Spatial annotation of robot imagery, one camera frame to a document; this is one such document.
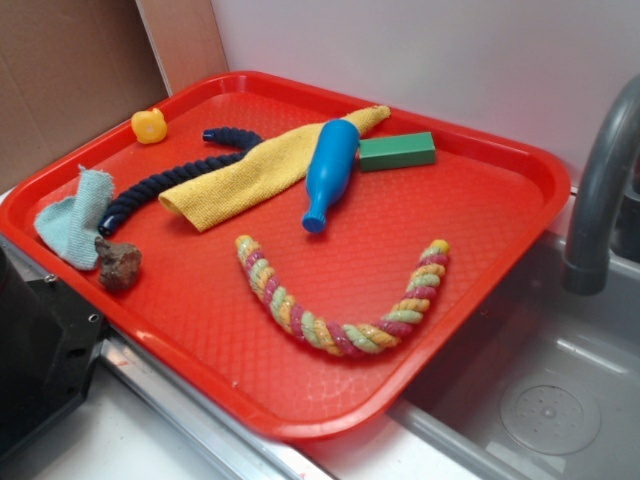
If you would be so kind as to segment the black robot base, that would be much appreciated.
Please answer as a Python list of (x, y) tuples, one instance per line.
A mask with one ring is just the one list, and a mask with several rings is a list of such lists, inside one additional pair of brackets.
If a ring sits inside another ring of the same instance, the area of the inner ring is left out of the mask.
[(56, 277), (27, 281), (1, 254), (1, 462), (78, 408), (106, 329)]

